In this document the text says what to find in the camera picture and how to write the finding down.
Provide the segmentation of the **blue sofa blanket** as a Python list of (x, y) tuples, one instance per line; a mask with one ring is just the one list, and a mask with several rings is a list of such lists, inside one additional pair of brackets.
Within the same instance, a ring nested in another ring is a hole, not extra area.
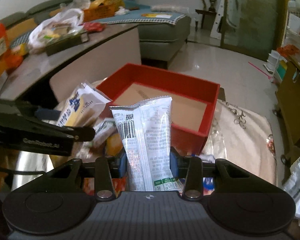
[(93, 20), (92, 22), (110, 24), (124, 24), (124, 23), (166, 23), (176, 25), (179, 20), (187, 17), (185, 14), (177, 12), (152, 12), (149, 5), (142, 5), (136, 3), (134, 0), (123, 0), (129, 13), (125, 15), (117, 15), (108, 18)]

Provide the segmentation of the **white perforated board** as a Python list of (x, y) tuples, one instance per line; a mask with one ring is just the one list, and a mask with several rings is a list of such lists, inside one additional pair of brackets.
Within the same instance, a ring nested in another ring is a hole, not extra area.
[[(222, 38), (222, 23), (224, 17), (224, 1), (221, 0), (217, 10), (217, 14), (213, 23), (213, 28), (210, 33), (211, 38), (221, 40)], [(238, 0), (227, 0), (227, 10), (226, 10), (226, 24), (234, 29), (238, 28), (239, 25), (239, 3)]]

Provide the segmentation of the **grey sofa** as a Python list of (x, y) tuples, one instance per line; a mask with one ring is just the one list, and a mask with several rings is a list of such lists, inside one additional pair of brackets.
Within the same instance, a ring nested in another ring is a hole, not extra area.
[[(0, 19), (6, 29), (11, 29), (22, 23), (29, 23), (23, 31), (17, 34), (12, 40), (20, 40), (19, 36), (29, 33), (44, 20), (52, 18), (59, 13), (62, 3), (69, 5), (73, 0), (49, 0), (40, 3), (27, 12), (18, 11)], [(176, 25), (166, 23), (139, 24), (138, 32), (140, 40), (140, 54), (143, 61), (162, 61), (168, 64), (178, 50), (187, 41), (190, 34), (191, 18), (182, 18)]]

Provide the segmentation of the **dark wooden chair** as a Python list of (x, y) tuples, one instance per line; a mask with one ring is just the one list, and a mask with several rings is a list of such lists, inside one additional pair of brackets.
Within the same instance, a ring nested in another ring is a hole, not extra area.
[(195, 12), (198, 15), (202, 16), (202, 20), (201, 20), (201, 24), (200, 24), (201, 29), (203, 29), (204, 20), (205, 20), (206, 15), (216, 16), (216, 14), (217, 14), (217, 9), (216, 9), (217, 0), (209, 0), (209, 6), (207, 6), (207, 3), (205, 0), (202, 0), (202, 3), (203, 3), (203, 9), (195, 10)]

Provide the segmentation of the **white silver snack packet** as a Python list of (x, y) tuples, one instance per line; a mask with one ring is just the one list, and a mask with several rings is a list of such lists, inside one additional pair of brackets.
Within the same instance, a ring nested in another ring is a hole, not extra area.
[(127, 157), (130, 191), (178, 191), (183, 186), (170, 170), (170, 96), (110, 108)]

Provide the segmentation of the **orange snack packet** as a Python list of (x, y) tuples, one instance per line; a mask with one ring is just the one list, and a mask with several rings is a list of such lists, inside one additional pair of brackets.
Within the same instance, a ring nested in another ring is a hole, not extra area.
[(115, 156), (123, 148), (122, 140), (119, 133), (112, 134), (106, 140), (106, 155)]

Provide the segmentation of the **red bag on table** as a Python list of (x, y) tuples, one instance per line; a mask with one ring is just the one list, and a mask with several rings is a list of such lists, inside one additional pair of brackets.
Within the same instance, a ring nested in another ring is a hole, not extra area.
[(106, 28), (106, 24), (99, 22), (85, 22), (82, 24), (83, 29), (88, 33), (100, 33)]

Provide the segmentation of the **toast bread packet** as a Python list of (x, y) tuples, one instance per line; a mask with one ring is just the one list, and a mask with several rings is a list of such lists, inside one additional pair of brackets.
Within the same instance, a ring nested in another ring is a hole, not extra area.
[(65, 101), (56, 126), (93, 126), (106, 105), (112, 102), (104, 93), (88, 82), (83, 82)]

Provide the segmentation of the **grey curved coffee table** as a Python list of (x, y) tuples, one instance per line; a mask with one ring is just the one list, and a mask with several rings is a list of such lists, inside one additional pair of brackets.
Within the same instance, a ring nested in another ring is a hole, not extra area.
[(141, 63), (138, 26), (108, 25), (83, 44), (28, 56), (8, 77), (0, 98), (54, 108), (80, 83), (103, 80), (127, 63)]

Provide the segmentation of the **white plastic bag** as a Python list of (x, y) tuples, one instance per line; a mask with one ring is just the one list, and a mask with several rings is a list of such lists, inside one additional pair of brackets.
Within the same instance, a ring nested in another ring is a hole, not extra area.
[(30, 54), (43, 52), (47, 45), (83, 32), (84, 12), (81, 9), (63, 10), (44, 20), (29, 35)]

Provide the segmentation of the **dark green box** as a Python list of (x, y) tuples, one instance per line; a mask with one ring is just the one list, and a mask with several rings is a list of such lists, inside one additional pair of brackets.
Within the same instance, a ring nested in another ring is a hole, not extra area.
[(77, 33), (71, 33), (71, 34), (63, 35), (59, 38), (52, 39), (46, 44), (45, 51), (47, 56), (51, 56), (53, 54), (83, 44), (88, 41), (89, 41), (88, 33), (82, 30)]

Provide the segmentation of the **blue small snack packet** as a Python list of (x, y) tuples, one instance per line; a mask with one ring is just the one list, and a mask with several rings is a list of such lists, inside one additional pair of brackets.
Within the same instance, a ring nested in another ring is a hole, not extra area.
[(203, 179), (203, 193), (204, 195), (211, 194), (215, 190), (213, 178), (207, 177)]

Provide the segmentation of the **floral satin tablecloth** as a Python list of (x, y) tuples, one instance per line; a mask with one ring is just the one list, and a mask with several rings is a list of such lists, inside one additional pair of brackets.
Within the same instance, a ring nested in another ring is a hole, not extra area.
[[(99, 117), (95, 124), (103, 119), (105, 118)], [(20, 152), (16, 169), (51, 171), (73, 158), (81, 158), (89, 163), (106, 155), (106, 141), (98, 148), (93, 148), (91, 144), (92, 142), (75, 144), (69, 157)], [(269, 183), (277, 184), (276, 153), (268, 120), (224, 99), (217, 100), (209, 136), (198, 157), (210, 163), (217, 158), (224, 158)]]

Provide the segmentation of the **green white wafer packet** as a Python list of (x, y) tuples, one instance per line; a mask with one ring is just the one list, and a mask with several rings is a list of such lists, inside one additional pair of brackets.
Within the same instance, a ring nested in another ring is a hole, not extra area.
[(95, 136), (92, 140), (93, 148), (101, 146), (111, 135), (117, 132), (116, 122), (114, 118), (105, 118), (98, 124), (95, 124)]

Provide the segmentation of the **wooden cabinet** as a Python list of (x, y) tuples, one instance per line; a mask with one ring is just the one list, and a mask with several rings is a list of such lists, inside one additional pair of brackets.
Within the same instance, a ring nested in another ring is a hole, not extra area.
[(287, 70), (275, 93), (283, 117), (289, 143), (287, 158), (300, 156), (300, 66), (294, 59), (287, 62)]

